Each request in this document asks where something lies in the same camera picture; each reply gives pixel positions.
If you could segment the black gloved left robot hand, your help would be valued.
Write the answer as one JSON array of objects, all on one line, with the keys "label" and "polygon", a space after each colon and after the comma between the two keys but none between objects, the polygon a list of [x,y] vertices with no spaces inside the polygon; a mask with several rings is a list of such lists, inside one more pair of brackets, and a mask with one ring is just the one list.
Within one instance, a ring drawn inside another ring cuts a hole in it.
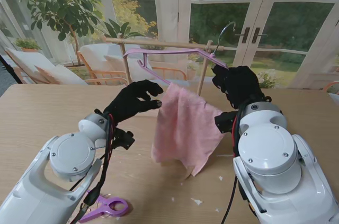
[{"label": "black gloved left robot hand", "polygon": [[163,89],[154,82],[142,80],[133,82],[120,91],[116,98],[104,109],[103,114],[113,116],[115,125],[138,113],[159,109],[160,100],[152,99],[162,94]]}]

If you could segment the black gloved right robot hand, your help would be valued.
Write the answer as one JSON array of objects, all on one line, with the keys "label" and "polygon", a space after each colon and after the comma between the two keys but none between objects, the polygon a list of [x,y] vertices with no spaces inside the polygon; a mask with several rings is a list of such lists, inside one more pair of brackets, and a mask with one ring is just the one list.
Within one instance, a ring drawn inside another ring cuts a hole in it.
[{"label": "black gloved right robot hand", "polygon": [[248,66],[225,68],[215,65],[212,71],[215,74],[212,79],[214,86],[226,94],[234,109],[244,103],[272,101],[261,91],[256,74]]}]

